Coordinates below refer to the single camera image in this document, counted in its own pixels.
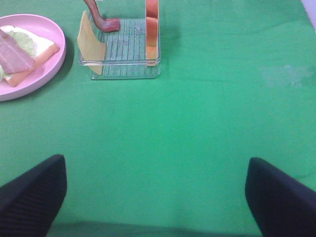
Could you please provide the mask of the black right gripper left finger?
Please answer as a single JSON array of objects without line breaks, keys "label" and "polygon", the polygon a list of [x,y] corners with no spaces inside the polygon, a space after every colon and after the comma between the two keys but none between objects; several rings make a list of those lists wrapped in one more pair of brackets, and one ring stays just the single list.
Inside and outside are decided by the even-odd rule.
[{"label": "black right gripper left finger", "polygon": [[0,188],[0,235],[44,237],[67,193],[66,162],[53,155]]}]

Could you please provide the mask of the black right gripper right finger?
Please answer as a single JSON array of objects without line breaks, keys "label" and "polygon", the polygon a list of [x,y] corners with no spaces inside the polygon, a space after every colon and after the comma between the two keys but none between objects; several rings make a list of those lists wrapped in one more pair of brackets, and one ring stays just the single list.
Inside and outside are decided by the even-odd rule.
[{"label": "black right gripper right finger", "polygon": [[264,237],[314,237],[316,193],[262,158],[251,158],[245,197]]}]

